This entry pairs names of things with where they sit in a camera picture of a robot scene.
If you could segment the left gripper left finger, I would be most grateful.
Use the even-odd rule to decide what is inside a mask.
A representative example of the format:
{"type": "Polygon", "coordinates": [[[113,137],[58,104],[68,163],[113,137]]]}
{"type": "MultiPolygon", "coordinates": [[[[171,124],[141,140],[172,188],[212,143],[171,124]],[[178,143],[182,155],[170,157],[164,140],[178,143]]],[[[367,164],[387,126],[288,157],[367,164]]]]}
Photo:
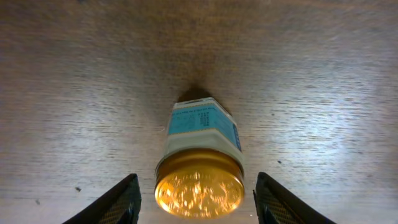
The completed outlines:
{"type": "Polygon", "coordinates": [[[129,174],[64,224],[137,224],[141,192],[136,174],[129,174]]]}

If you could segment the small gold-lid jar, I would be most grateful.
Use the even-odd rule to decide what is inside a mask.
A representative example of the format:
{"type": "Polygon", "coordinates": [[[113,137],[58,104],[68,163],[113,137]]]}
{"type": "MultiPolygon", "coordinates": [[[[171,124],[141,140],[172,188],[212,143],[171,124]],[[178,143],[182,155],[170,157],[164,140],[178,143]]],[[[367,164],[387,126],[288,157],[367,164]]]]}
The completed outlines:
{"type": "Polygon", "coordinates": [[[174,104],[155,200],[178,217],[211,219],[244,198],[244,156],[234,118],[212,97],[174,104]]]}

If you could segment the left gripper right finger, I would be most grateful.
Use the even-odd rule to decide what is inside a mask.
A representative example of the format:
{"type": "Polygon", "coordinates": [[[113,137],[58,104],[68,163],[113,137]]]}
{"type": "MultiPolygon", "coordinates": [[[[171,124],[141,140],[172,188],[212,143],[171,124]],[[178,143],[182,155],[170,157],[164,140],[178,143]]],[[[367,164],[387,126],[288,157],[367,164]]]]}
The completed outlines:
{"type": "Polygon", "coordinates": [[[335,224],[265,172],[253,190],[259,224],[335,224]]]}

